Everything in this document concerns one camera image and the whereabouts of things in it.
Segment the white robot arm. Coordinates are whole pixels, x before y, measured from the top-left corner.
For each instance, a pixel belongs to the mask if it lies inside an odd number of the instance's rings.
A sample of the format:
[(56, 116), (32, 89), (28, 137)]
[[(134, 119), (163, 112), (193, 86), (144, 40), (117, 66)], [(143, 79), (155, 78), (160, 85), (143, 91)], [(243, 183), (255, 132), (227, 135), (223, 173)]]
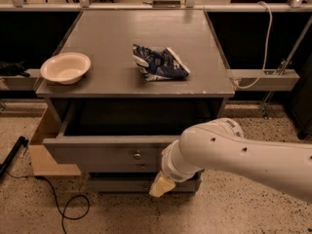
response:
[(312, 203), (312, 145), (250, 140), (240, 125), (219, 118), (187, 128), (162, 152), (149, 194), (160, 197), (196, 173), (213, 169), (243, 176)]

